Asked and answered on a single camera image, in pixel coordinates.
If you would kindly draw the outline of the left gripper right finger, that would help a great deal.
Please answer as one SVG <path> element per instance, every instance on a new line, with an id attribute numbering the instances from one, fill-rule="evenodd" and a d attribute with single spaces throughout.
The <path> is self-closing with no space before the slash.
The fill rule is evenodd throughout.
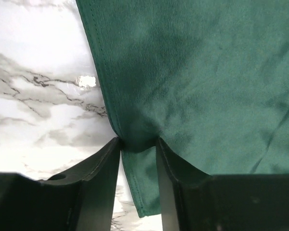
<path id="1" fill-rule="evenodd" d="M 208 175 L 156 143 L 165 231 L 289 231 L 289 174 Z"/>

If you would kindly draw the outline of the dark green cloth napkin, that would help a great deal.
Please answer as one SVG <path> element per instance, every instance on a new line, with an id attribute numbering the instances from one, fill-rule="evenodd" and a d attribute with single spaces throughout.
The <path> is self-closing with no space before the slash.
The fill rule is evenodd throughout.
<path id="1" fill-rule="evenodd" d="M 139 217 L 155 142 L 208 174 L 289 173 L 289 0 L 79 0 Z"/>

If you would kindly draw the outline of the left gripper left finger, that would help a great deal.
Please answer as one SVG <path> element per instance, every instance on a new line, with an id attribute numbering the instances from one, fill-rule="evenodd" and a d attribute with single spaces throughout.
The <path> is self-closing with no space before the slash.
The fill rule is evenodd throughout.
<path id="1" fill-rule="evenodd" d="M 108 231 L 120 141 L 47 180 L 0 173 L 0 231 Z"/>

